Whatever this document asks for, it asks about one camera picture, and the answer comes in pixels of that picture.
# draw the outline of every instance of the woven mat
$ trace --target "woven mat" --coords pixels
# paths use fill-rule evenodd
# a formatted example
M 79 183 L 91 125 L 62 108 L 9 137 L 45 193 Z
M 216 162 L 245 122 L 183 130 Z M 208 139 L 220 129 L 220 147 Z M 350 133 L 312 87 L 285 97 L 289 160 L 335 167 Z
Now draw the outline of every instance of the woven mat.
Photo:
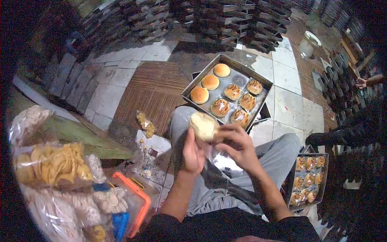
M 156 125 L 155 134 L 164 136 L 172 112 L 186 103 L 181 93 L 190 81 L 180 73 L 177 63 L 144 62 L 130 80 L 113 120 L 140 129 L 136 110 L 142 110 Z

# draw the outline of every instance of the person's left hand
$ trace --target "person's left hand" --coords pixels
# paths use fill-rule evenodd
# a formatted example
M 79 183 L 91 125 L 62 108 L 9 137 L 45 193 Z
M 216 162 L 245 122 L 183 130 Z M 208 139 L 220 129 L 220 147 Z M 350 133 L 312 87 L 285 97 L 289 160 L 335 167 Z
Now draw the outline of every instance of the person's left hand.
M 202 170 L 205 162 L 205 152 L 197 145 L 193 129 L 187 130 L 187 137 L 183 149 L 184 164 L 183 170 L 198 175 Z

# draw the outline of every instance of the forearm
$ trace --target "forearm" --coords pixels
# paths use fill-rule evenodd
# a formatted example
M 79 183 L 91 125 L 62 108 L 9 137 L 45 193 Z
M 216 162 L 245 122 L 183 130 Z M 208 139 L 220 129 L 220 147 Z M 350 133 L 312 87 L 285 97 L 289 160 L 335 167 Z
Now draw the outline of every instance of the forearm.
M 269 221 L 279 221 L 293 216 L 293 213 L 287 208 L 279 189 L 264 171 L 261 164 L 250 171 L 249 175 L 254 190 L 262 194 L 260 205 Z
M 181 223 L 187 213 L 196 177 L 196 175 L 192 175 L 183 170 L 180 171 L 163 206 L 158 212 L 171 215 Z

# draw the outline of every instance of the baking tray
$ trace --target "baking tray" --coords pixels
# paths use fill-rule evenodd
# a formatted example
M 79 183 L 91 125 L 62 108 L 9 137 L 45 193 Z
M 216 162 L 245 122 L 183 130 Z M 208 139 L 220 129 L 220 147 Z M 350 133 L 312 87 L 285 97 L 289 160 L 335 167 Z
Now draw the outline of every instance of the baking tray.
M 231 73 L 227 77 L 224 77 L 224 78 L 219 77 L 219 87 L 215 90 L 209 91 L 209 98 L 208 98 L 208 101 L 206 103 L 201 104 L 201 105 L 194 103 L 190 98 L 190 94 L 191 94 L 192 89 L 194 87 L 200 85 L 201 80 L 206 75 L 213 74 L 213 68 L 215 67 L 215 65 L 217 65 L 219 63 L 224 63 L 224 64 L 228 65 L 231 69 Z M 242 77 L 243 79 L 245 79 L 245 81 L 242 83 L 235 83 L 233 81 L 233 79 L 235 79 L 236 76 Z M 269 94 L 271 87 L 273 86 L 273 83 L 270 82 L 269 80 L 267 80 L 266 78 L 262 77 L 260 74 L 256 73 L 254 70 L 241 64 L 238 61 L 235 61 L 235 60 L 229 58 L 228 56 L 225 56 L 223 54 L 219 54 L 214 60 L 212 60 L 210 62 L 210 64 L 208 64 L 204 68 L 204 70 L 184 89 L 184 91 L 182 92 L 182 97 L 184 100 L 191 103 L 196 108 L 198 108 L 198 109 L 202 110 L 203 112 L 209 114 L 210 116 L 214 117 L 216 120 L 218 120 L 219 123 L 225 124 L 225 123 L 229 122 L 229 118 L 233 114 L 234 109 L 231 108 L 230 112 L 224 118 L 218 118 L 209 111 L 209 107 L 212 105 L 212 103 L 215 101 L 215 99 L 217 99 L 218 96 L 223 93 L 224 89 L 231 83 L 237 84 L 242 89 L 242 93 L 243 93 L 243 90 L 245 89 L 244 87 L 246 86 L 246 84 L 248 83 L 250 78 L 253 78 L 253 79 L 259 81 L 262 84 L 262 86 L 264 87 L 264 89 L 262 89 L 261 94 L 258 95 L 257 104 L 256 104 L 257 108 L 254 108 L 255 111 L 253 111 L 250 114 L 250 120 L 245 128 L 245 130 L 249 130 L 251 128 L 251 126 L 253 125 L 253 121 L 255 120 L 256 116 L 261 111 L 261 109 L 265 103 L 266 97 Z
M 306 153 L 306 154 L 300 153 L 300 154 L 298 154 L 297 157 L 318 157 L 318 156 L 325 156 L 324 167 L 315 168 L 315 169 L 313 169 L 314 172 L 302 171 L 302 173 L 314 173 L 314 174 L 317 174 L 319 172 L 324 173 L 321 184 L 319 185 L 319 188 L 318 188 L 316 199 L 312 203 L 307 204 L 306 202 L 301 202 L 298 206 L 290 205 L 290 197 L 291 197 L 291 193 L 293 192 L 293 183 L 294 183 L 294 178 L 296 175 L 296 162 L 294 162 L 294 165 L 288 174 L 288 177 L 286 179 L 288 181 L 288 183 L 286 184 L 286 190 L 285 190 L 286 191 L 286 205 L 292 211 L 304 209 L 306 207 L 309 207 L 309 206 L 312 206 L 315 204 L 319 204 L 322 201 L 322 198 L 324 196 L 325 184 L 327 182 L 327 176 L 328 176 L 329 155 L 327 153 Z

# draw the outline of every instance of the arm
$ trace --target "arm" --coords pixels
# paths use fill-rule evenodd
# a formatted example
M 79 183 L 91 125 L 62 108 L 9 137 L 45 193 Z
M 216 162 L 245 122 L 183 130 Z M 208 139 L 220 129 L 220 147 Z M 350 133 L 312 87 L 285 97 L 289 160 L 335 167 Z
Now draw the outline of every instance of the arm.
M 218 144 L 216 146 L 217 149 L 227 152 L 235 163 L 249 174 L 254 190 L 262 194 L 260 205 L 267 218 L 270 221 L 279 221 L 293 216 L 293 213 L 287 208 L 279 189 L 259 162 L 254 151 L 253 142 L 243 128 L 235 124 L 223 125 L 217 136 L 231 140 L 240 147 L 237 151 L 227 144 Z
M 159 213 L 175 217 L 183 222 L 187 213 L 192 190 L 196 177 L 203 170 L 205 153 L 195 142 L 195 135 L 192 129 L 187 131 L 187 139 L 183 149 L 184 165 L 179 171 L 176 180 L 173 182 L 171 191 L 160 208 Z

